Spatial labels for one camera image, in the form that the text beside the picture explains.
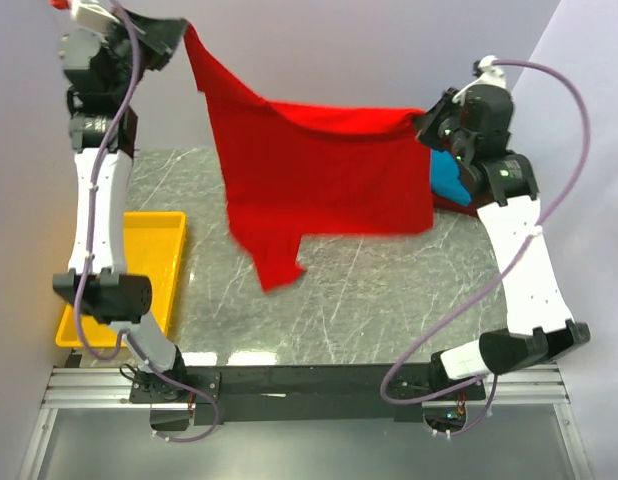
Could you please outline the bright red t-shirt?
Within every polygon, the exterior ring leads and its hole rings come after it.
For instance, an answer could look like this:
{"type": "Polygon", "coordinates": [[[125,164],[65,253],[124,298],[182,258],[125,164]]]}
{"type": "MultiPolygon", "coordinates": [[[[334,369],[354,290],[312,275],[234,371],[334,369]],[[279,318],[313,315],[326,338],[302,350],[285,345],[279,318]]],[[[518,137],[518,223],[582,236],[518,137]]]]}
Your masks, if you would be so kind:
{"type": "Polygon", "coordinates": [[[261,288],[294,283],[307,235],[413,235],[433,224],[430,152],[414,108],[336,108],[265,99],[184,37],[205,97],[229,229],[261,288]]]}

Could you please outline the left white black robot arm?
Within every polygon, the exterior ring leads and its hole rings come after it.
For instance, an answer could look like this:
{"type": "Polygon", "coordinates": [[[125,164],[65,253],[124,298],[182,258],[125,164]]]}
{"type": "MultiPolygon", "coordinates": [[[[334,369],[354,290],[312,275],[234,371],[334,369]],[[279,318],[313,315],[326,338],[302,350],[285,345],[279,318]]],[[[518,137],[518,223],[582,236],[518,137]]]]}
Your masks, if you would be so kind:
{"type": "Polygon", "coordinates": [[[146,71],[169,63],[188,23],[122,7],[76,21],[78,28],[61,39],[59,54],[69,83],[77,220],[67,270],[54,275],[52,287],[72,306],[85,350],[93,349],[83,327],[89,316],[114,332],[116,349],[127,347],[134,355],[133,385],[154,400],[175,402],[188,392],[187,369],[153,316],[150,279],[128,271],[123,230],[138,124],[131,98],[146,71]]]}

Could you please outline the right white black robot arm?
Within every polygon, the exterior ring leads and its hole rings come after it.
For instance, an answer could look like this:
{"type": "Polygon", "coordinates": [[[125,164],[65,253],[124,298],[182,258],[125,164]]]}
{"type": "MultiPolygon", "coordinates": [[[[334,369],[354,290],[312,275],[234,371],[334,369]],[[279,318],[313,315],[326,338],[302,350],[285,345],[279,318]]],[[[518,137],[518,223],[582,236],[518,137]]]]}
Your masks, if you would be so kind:
{"type": "Polygon", "coordinates": [[[458,166],[491,242],[506,301],[505,327],[433,355],[428,387],[441,399],[453,397],[465,379],[554,361],[591,339],[558,286],[537,223],[541,201],[532,164],[508,147],[513,112],[507,89],[480,84],[444,91],[414,122],[418,139],[449,153],[458,166]]]}

